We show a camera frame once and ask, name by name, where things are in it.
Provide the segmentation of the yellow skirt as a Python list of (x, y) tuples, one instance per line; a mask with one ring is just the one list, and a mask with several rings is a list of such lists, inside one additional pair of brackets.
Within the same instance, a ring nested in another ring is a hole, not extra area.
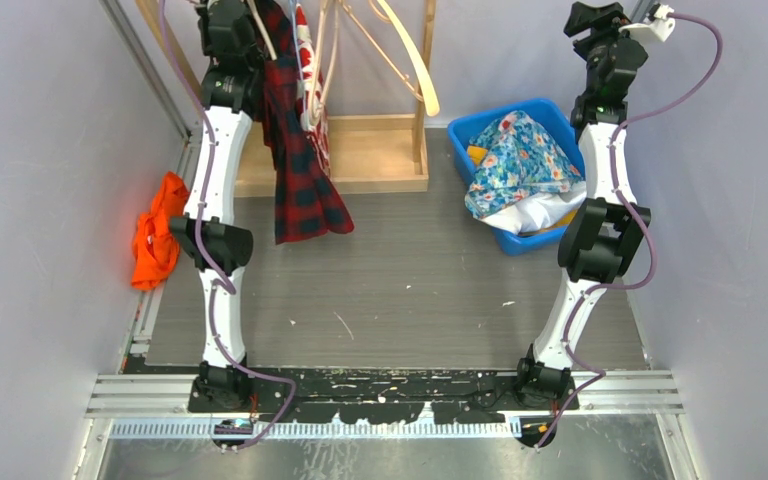
[(488, 153), (486, 148), (482, 148), (476, 145), (470, 145), (467, 150), (467, 156), (471, 160), (474, 166), (479, 166)]

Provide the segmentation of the red white floral garment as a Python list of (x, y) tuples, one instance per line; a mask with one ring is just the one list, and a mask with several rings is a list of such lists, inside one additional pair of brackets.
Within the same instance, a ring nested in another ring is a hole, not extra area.
[[(305, 77), (307, 79), (307, 94), (308, 94), (307, 100), (308, 100), (311, 95), (311, 90), (313, 88), (312, 55), (314, 53), (316, 40), (314, 35), (311, 32), (308, 19), (307, 19), (307, 25), (308, 25), (308, 30), (305, 33), (306, 45), (303, 47), (303, 57), (304, 57), (303, 62), (305, 64), (304, 70), (305, 70)], [(324, 115), (322, 116), (319, 123), (316, 124), (315, 126), (311, 126), (309, 123), (308, 117), (305, 116), (302, 112), (302, 102), (300, 99), (298, 87), (299, 87), (299, 79), (297, 81), (296, 109), (299, 116), (299, 122), (302, 128), (302, 131), (305, 134), (309, 144), (313, 148), (313, 152), (315, 154), (315, 158), (319, 164), (320, 169), (327, 177), (330, 177), (331, 164), (330, 164), (330, 147), (329, 147), (329, 138), (328, 138), (329, 127), (328, 127), (327, 109), (325, 109)]]

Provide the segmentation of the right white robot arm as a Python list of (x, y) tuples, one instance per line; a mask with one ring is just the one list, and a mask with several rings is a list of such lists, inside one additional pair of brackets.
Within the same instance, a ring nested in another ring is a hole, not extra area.
[(527, 410), (560, 402), (574, 389), (572, 354), (590, 313), (607, 285), (626, 273), (644, 234), (625, 170), (626, 96), (648, 55), (618, 3), (575, 2), (564, 26), (574, 51), (586, 62), (586, 84), (575, 101), (571, 126), (582, 155), (586, 197), (562, 235), (557, 260), (562, 284), (546, 326), (517, 367), (513, 393)]

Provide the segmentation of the beige plastic hanger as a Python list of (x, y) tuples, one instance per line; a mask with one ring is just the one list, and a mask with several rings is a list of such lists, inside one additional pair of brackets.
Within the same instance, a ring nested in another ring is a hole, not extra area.
[(410, 94), (422, 104), (422, 110), (427, 117), (435, 117), (441, 111), (441, 104), (435, 84), (428, 66), (426, 54), (408, 32), (404, 22), (396, 13), (389, 1), (368, 1), (370, 9), (376, 18), (389, 25), (395, 32), (398, 41), (410, 63), (410, 72), (403, 71), (393, 60), (388, 51), (375, 38), (372, 32), (355, 14), (349, 1), (338, 1), (338, 5), (347, 15), (350, 22), (360, 31), (362, 36), (372, 46), (384, 63), (396, 75)]
[[(326, 26), (331, 22), (331, 51), (326, 54), (324, 41), (327, 34)], [(340, 20), (336, 1), (322, 0), (319, 2), (319, 20), (316, 33), (316, 43), (312, 55), (313, 88), (307, 103), (307, 117), (311, 126), (319, 123), (324, 115), (327, 99), (330, 93), (333, 72), (336, 66), (339, 44)]]

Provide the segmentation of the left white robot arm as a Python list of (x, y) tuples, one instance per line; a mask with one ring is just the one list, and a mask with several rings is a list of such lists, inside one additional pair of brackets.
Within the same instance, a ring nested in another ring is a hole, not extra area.
[(234, 223), (236, 175), (263, 86), (263, 55), (245, 1), (200, 1), (202, 49), (210, 60), (195, 94), (202, 140), (192, 192), (169, 228), (199, 272), (206, 341), (194, 397), (229, 413), (245, 409), (253, 380), (245, 371), (239, 292), (254, 249), (251, 231)]

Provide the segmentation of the blue wire hanger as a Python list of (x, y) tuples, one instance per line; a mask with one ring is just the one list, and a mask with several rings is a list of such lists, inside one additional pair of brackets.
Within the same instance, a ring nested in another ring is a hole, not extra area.
[(307, 18), (304, 13), (304, 9), (299, 1), (291, 1), (291, 21), (293, 24), (293, 40), (295, 44), (295, 57), (297, 62), (297, 70), (299, 74), (299, 95), (302, 102), (302, 112), (305, 116), (308, 115), (309, 107), (307, 100), (307, 79), (305, 77), (305, 64), (303, 62), (303, 47), (305, 43), (305, 33), (308, 30)]

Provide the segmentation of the blue floral garment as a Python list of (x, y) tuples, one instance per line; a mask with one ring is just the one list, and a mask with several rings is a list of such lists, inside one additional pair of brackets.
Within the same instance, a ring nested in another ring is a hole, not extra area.
[(517, 192), (561, 193), (585, 176), (548, 130), (523, 110), (493, 120), (468, 141), (488, 150), (465, 194), (472, 216), (483, 218), (513, 203)]

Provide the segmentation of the red black plaid dress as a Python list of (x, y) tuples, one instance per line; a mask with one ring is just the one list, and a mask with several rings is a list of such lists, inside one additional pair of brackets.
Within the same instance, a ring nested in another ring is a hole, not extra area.
[(279, 4), (257, 1), (258, 14), (276, 53), (264, 60), (264, 144), (276, 173), (274, 237), (278, 244), (354, 230), (350, 213), (319, 165), (298, 113), (299, 68), (291, 23)]

